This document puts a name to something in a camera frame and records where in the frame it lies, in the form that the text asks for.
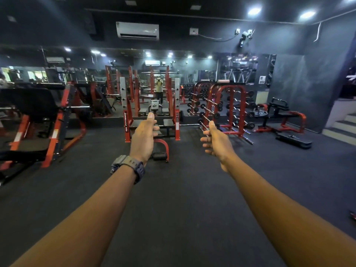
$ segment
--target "hand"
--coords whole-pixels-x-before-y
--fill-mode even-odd
[[[159,130],[159,127],[154,125],[156,123],[154,114],[150,112],[147,120],[140,123],[131,138],[130,156],[142,161],[144,166],[154,149],[154,137],[158,135],[157,132],[154,132]]]
[[[209,136],[200,139],[202,142],[208,142],[203,144],[204,148],[209,148],[205,152],[216,156],[220,160],[223,171],[227,172],[228,170],[224,163],[229,158],[236,156],[229,137],[216,128],[214,121],[210,121],[209,130],[204,131],[203,134]]]

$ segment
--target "white wall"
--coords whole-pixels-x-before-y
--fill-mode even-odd
[[[346,115],[355,112],[356,100],[336,100],[325,127],[331,127],[334,122],[344,120]]]

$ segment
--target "forearm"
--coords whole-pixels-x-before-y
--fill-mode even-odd
[[[349,266],[356,241],[278,191],[237,156],[225,162],[277,252],[290,266]]]
[[[13,266],[99,266],[135,178],[130,167],[120,167],[82,206]]]

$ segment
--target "sticker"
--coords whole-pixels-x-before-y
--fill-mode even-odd
[[[21,137],[22,137],[22,132],[17,132],[14,142],[20,141]]]
[[[123,123],[124,123],[124,126],[125,126],[125,132],[128,132],[128,125],[127,125],[127,112],[124,111],[123,112]]]
[[[266,76],[260,76],[260,80],[258,84],[265,84],[265,82],[266,82]]]
[[[58,136],[58,129],[53,130],[52,139],[56,139]]]

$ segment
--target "man in yellow shirt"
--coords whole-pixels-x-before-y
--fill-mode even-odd
[[[157,99],[161,100],[161,104],[163,104],[163,82],[160,78],[158,78],[156,81],[156,94]]]

